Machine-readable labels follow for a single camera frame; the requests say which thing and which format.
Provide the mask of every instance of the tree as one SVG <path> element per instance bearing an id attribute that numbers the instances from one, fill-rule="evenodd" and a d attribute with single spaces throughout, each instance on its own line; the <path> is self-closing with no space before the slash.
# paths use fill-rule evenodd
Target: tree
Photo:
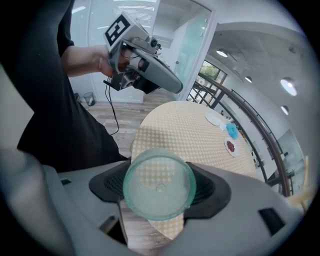
<path id="1" fill-rule="evenodd" d="M 202 66 L 202 68 L 200 69 L 200 73 L 212 78 L 213 80 L 217 78 L 218 72 L 219 69 L 214 66 Z"/>

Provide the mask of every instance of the beige tablecloth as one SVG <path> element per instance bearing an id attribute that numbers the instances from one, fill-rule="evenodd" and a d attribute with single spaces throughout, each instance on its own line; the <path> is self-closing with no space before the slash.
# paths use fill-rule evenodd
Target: beige tablecloth
<path id="1" fill-rule="evenodd" d="M 136 133 L 132 160 L 147 149 L 161 148 L 186 162 L 255 177 L 255 164 L 241 134 L 234 140 L 238 156 L 233 157 L 224 143 L 225 138 L 230 137 L 228 132 L 222 131 L 206 119 L 205 113 L 208 111 L 225 124 L 229 123 L 216 111 L 194 102 L 172 101 L 157 107 L 147 115 Z M 184 224 L 182 214 L 170 220 L 149 222 L 170 239 L 174 239 L 182 231 Z"/>

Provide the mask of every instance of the person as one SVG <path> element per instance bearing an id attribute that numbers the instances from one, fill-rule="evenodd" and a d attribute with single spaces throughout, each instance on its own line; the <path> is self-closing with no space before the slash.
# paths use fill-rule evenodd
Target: person
<path id="1" fill-rule="evenodd" d="M 74 46 L 70 35 L 74 0 L 21 4 L 25 6 L 19 11 L 12 6 L 19 12 L 14 22 L 2 22 L 6 40 L 1 50 L 4 70 L 34 112 L 18 149 L 57 172 L 126 160 L 106 128 L 76 101 L 68 78 L 92 72 L 112 77 L 107 47 Z M 119 66 L 128 65 L 131 54 L 123 51 Z"/>
<path id="2" fill-rule="evenodd" d="M 161 52 L 158 52 L 159 49 L 161 50 L 161 44 L 158 43 L 156 46 L 155 46 L 155 55 L 157 58 L 159 58 L 158 56 L 161 55 Z"/>

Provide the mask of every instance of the white plate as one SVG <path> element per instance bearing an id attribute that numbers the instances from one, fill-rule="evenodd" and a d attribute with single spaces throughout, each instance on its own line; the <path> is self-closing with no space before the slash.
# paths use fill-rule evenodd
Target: white plate
<path id="1" fill-rule="evenodd" d="M 227 141 L 231 142 L 234 145 L 234 152 L 231 152 L 229 150 L 228 145 L 227 145 Z M 226 150 L 229 152 L 229 154 L 231 156 L 236 158 L 239 155 L 237 144 L 235 143 L 235 141 L 232 138 L 230 138 L 230 137 L 225 138 L 224 139 L 224 145 L 225 145 Z"/>
<path id="2" fill-rule="evenodd" d="M 215 117 L 214 114 L 210 113 L 210 112 L 206 112 L 205 113 L 205 118 L 214 126 L 219 126 L 220 125 L 220 121 L 218 118 Z"/>

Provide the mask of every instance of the window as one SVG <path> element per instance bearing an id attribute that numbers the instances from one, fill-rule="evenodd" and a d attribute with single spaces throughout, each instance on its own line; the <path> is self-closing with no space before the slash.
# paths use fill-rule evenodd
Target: window
<path id="1" fill-rule="evenodd" d="M 227 76 L 225 72 L 207 61 L 203 62 L 199 73 L 211 78 L 212 80 L 215 80 L 219 84 L 222 84 Z M 205 80 L 199 75 L 196 77 L 195 81 L 202 86 L 210 88 L 212 94 L 216 95 L 218 89 L 211 82 Z M 192 88 L 187 100 L 190 102 L 197 102 L 205 106 L 208 106 L 210 102 L 214 101 L 213 97 L 209 93 L 196 88 Z"/>

